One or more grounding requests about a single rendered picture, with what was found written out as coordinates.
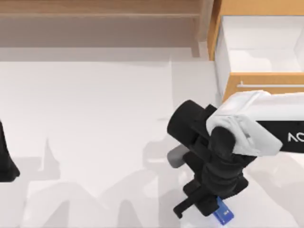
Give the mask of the blue stapler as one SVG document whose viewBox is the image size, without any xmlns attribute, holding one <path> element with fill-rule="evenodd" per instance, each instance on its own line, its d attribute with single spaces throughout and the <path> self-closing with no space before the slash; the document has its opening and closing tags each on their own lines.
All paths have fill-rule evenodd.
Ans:
<svg viewBox="0 0 304 228">
<path fill-rule="evenodd" d="M 213 216 L 222 226 L 224 226 L 228 224 L 235 216 L 220 197 L 217 197 L 217 205 L 218 208 L 213 212 Z"/>
</svg>

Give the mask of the pale grey rounded box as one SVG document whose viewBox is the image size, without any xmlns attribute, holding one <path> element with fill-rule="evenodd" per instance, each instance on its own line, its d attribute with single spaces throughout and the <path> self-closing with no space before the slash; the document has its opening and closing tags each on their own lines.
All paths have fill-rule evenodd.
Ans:
<svg viewBox="0 0 304 228">
<path fill-rule="evenodd" d="M 181 167 L 185 161 L 183 156 L 189 152 L 189 149 L 180 144 L 167 153 L 167 160 L 170 166 L 174 169 Z"/>
</svg>

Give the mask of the pale wooden drawer front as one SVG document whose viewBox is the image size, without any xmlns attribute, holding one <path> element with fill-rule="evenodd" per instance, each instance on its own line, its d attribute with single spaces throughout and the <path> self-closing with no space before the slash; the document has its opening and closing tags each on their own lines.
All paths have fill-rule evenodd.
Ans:
<svg viewBox="0 0 304 228">
<path fill-rule="evenodd" d="M 265 90 L 271 94 L 304 92 L 304 88 L 237 88 L 237 84 L 304 84 L 304 72 L 244 73 L 232 72 L 229 75 L 221 103 L 236 92 Z"/>
</svg>

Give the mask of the white pulled-out drawer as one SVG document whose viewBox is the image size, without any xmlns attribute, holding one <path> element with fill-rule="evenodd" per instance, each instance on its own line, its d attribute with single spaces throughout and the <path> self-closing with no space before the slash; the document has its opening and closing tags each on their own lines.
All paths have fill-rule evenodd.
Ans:
<svg viewBox="0 0 304 228">
<path fill-rule="evenodd" d="M 223 16 L 214 61 L 220 101 L 232 72 L 304 72 L 304 16 Z"/>
</svg>

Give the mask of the wooden cupboard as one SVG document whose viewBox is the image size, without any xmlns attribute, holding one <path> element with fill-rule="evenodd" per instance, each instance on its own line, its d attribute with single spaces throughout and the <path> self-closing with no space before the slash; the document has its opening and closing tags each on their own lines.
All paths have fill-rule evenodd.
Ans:
<svg viewBox="0 0 304 228">
<path fill-rule="evenodd" d="M 207 36 L 210 61 L 223 16 L 304 16 L 304 0 L 214 0 Z"/>
</svg>

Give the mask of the open wooden shelf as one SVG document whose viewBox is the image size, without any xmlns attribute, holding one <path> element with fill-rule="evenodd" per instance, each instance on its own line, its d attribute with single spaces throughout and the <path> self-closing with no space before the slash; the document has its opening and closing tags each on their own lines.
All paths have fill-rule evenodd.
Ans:
<svg viewBox="0 0 304 228">
<path fill-rule="evenodd" d="M 208 57 L 207 0 L 0 0 L 0 59 L 174 49 Z"/>
</svg>

